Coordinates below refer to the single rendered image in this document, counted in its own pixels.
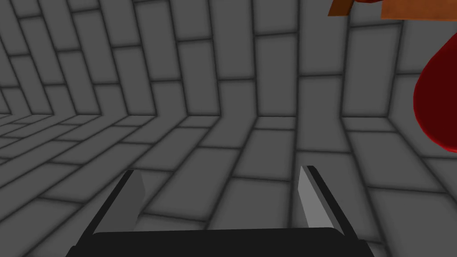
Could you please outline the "dark red rounded object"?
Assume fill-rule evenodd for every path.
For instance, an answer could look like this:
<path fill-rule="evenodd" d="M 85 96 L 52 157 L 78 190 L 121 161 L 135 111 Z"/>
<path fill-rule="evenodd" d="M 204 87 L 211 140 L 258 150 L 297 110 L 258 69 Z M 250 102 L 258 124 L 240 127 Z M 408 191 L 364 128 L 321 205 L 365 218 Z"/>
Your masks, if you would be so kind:
<path fill-rule="evenodd" d="M 457 33 L 422 70 L 414 89 L 413 110 L 432 142 L 457 153 Z"/>

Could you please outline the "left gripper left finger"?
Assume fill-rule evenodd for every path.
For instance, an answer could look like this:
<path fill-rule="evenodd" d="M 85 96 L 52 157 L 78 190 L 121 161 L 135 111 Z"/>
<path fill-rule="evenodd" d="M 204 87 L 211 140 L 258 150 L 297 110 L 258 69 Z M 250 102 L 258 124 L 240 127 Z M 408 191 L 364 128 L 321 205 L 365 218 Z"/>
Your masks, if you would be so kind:
<path fill-rule="evenodd" d="M 145 187 L 139 171 L 128 170 L 116 184 L 87 227 L 87 235 L 130 232 L 140 213 Z"/>

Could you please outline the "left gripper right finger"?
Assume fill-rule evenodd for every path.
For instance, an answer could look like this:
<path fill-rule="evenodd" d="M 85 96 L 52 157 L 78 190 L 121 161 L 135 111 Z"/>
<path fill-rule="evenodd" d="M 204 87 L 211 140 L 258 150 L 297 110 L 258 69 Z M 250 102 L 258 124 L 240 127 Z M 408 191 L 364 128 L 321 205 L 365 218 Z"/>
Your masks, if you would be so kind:
<path fill-rule="evenodd" d="M 353 236 L 353 226 L 315 166 L 300 167 L 298 193 L 307 228 L 334 228 Z"/>

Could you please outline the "orange wooden furniture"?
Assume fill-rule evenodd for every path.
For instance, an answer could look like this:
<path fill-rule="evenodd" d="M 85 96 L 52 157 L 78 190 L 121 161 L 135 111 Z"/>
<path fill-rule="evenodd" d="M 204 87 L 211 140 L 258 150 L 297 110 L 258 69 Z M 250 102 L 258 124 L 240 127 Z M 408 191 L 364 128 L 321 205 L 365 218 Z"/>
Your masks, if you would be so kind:
<path fill-rule="evenodd" d="M 457 0 L 333 0 L 328 16 L 348 16 L 355 2 L 381 2 L 384 20 L 457 21 Z"/>

